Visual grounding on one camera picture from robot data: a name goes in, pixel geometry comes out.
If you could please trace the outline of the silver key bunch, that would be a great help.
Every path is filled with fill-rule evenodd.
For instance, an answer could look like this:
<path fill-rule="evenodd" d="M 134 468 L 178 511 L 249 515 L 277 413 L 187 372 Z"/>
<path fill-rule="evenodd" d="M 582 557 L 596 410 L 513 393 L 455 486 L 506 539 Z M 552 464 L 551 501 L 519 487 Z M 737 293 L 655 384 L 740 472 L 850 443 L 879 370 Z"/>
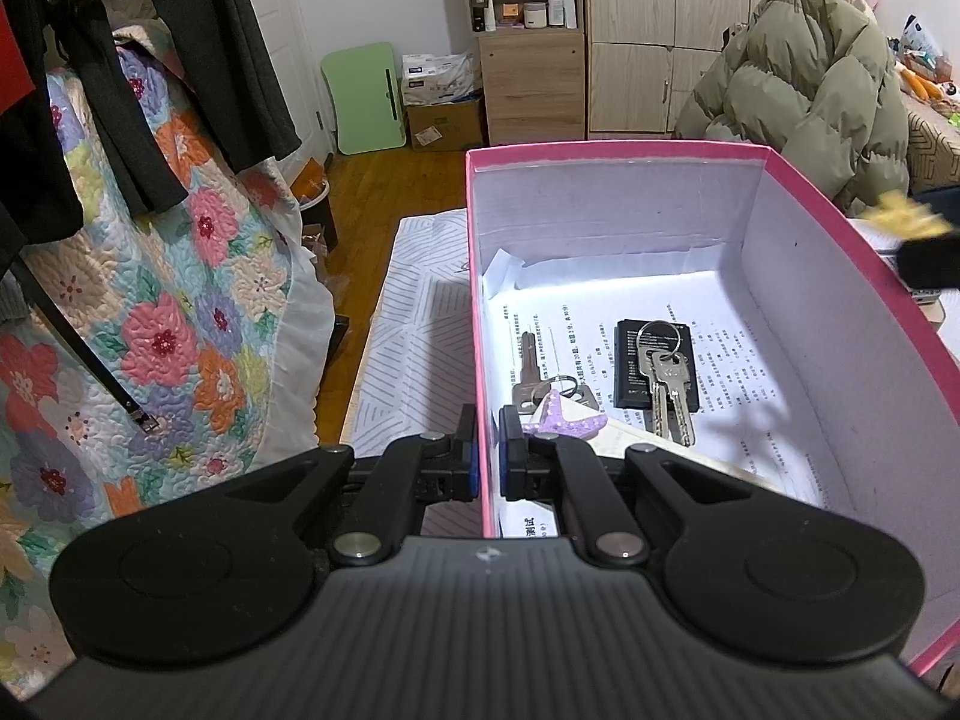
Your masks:
<path fill-rule="evenodd" d="M 651 394 L 652 432 L 692 447 L 695 427 L 688 408 L 690 371 L 679 327 L 663 320 L 643 323 L 635 344 L 638 371 Z"/>

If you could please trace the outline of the patterned bed cover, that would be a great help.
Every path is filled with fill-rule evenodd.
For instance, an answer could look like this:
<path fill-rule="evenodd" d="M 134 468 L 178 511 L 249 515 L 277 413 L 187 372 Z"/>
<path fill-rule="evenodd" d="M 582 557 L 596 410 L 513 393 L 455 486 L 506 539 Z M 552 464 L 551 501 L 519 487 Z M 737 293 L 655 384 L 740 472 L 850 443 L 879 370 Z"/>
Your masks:
<path fill-rule="evenodd" d="M 957 185 L 960 177 L 958 128 L 931 106 L 910 96 L 903 99 L 903 104 L 910 127 L 908 169 L 911 192 Z"/>

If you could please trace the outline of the wooden shelf cabinet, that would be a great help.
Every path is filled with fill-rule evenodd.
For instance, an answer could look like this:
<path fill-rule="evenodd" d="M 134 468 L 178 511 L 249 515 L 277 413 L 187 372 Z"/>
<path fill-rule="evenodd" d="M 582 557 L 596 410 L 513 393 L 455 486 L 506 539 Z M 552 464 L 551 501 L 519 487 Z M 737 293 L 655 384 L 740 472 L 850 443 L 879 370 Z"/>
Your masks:
<path fill-rule="evenodd" d="M 494 145 L 586 136 L 583 0 L 469 0 Z"/>

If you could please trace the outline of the brown cardboard box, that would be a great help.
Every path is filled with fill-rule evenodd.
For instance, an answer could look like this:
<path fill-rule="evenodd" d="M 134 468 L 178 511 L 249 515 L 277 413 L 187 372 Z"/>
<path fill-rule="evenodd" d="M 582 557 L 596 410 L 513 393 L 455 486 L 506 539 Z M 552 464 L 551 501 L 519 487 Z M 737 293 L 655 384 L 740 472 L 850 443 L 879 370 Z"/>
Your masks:
<path fill-rule="evenodd" d="M 487 144 L 483 98 L 410 106 L 405 115 L 415 151 L 469 151 Z"/>

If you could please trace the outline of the black hanging coat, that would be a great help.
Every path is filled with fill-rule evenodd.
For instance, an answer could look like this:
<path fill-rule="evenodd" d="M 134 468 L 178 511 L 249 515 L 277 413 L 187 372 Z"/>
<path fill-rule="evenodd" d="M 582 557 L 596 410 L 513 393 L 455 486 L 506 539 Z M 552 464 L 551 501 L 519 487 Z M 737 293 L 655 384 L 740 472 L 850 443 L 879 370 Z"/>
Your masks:
<path fill-rule="evenodd" d="M 172 37 L 192 114 L 233 172 L 301 145 L 252 0 L 149 0 Z M 2 262 L 28 245 L 70 238 L 86 215 L 67 156 L 80 137 L 55 112 L 50 49 L 82 83 L 128 211 L 163 213 L 187 199 L 190 167 L 161 130 L 169 70 L 117 43 L 106 0 L 2 0 Z"/>

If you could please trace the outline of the beige wardrobe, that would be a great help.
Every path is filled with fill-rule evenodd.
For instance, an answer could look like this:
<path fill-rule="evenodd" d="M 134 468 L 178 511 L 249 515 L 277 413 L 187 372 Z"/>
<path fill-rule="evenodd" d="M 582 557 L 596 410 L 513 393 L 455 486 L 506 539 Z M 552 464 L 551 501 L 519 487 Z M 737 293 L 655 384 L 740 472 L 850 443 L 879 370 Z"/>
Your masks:
<path fill-rule="evenodd" d="M 587 135 L 662 137 L 760 0 L 586 0 Z"/>

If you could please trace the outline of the pink cardboard box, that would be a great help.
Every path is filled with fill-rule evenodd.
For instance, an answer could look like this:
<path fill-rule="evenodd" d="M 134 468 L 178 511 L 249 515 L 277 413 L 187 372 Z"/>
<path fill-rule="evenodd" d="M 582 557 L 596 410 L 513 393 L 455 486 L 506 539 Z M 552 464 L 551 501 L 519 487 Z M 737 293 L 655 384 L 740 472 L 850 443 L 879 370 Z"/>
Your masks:
<path fill-rule="evenodd" d="M 483 528 L 496 535 L 498 418 L 485 397 L 478 280 L 500 252 L 539 275 L 732 271 L 804 385 L 850 495 L 840 514 L 903 541 L 926 576 L 905 655 L 958 642 L 957 343 L 857 227 L 765 146 L 565 142 L 467 158 Z"/>

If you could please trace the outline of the olive green puffer jacket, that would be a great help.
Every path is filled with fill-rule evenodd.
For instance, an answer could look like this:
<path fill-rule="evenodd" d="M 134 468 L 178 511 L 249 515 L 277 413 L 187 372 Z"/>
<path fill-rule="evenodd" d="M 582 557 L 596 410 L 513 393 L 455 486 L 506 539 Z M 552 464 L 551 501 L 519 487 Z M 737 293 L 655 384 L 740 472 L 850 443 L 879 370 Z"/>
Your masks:
<path fill-rule="evenodd" d="M 675 138 L 766 145 L 848 216 L 910 187 L 884 33 L 843 0 L 761 0 L 677 115 Z"/>

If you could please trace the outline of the white patterned tablecloth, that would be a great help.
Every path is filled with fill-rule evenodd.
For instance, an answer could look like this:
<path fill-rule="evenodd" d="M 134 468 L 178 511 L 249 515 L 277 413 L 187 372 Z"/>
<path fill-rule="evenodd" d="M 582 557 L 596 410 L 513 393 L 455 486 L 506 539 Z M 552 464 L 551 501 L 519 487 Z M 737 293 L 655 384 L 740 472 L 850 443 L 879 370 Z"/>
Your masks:
<path fill-rule="evenodd" d="M 401 437 L 454 433 L 474 401 L 466 213 L 404 218 L 340 440 L 379 455 Z"/>

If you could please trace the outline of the printed white paper sheet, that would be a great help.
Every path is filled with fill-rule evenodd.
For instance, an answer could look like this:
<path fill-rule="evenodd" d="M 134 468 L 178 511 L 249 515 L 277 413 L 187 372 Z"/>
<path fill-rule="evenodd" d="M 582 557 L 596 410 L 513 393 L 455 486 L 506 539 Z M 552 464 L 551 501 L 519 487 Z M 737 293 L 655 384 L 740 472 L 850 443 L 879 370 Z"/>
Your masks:
<path fill-rule="evenodd" d="M 804 385 L 752 294 L 732 271 L 539 275 L 506 252 L 478 280 L 485 397 L 492 410 L 521 377 L 521 338 L 532 333 L 540 376 L 584 383 L 610 427 L 651 429 L 646 406 L 615 395 L 617 328 L 633 320 L 664 340 L 685 327 L 697 454 L 765 479 L 780 493 L 844 511 L 850 495 Z"/>

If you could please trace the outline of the key with purple star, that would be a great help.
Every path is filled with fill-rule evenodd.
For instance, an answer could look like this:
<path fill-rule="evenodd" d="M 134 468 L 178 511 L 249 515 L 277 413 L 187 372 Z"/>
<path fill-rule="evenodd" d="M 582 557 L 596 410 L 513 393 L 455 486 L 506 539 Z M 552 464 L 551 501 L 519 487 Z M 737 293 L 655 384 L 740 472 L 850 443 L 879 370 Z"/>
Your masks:
<path fill-rule="evenodd" d="M 526 433 L 589 440 L 607 426 L 607 416 L 587 383 L 573 376 L 542 376 L 534 333 L 521 335 L 519 358 L 521 369 L 512 386 L 512 405 L 519 415 L 530 418 Z"/>

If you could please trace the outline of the floral quilt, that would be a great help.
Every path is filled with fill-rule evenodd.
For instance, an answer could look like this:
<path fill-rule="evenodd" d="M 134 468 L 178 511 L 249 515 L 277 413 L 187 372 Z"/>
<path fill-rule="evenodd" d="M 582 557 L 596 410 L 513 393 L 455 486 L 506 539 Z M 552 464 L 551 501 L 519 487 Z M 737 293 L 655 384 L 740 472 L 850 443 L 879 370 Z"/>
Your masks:
<path fill-rule="evenodd" d="M 171 37 L 133 23 L 116 41 L 169 70 L 161 130 L 190 192 L 128 211 L 80 78 L 47 77 L 80 141 L 67 166 L 85 224 L 26 252 L 29 271 L 86 346 L 155 420 L 142 429 L 32 309 L 2 322 L 2 681 L 39 691 L 71 660 L 47 591 L 73 538 L 311 449 L 334 300 L 301 242 L 275 161 L 233 172 L 192 114 Z"/>

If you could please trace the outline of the white plastic bag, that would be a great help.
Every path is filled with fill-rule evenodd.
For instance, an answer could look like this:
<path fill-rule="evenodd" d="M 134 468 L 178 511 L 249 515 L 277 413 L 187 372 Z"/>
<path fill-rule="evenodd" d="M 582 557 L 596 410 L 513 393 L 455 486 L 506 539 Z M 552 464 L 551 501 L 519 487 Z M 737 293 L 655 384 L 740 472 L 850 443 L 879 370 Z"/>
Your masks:
<path fill-rule="evenodd" d="M 400 91 L 407 107 L 459 103 L 482 88 L 482 70 L 471 52 L 402 57 Z"/>

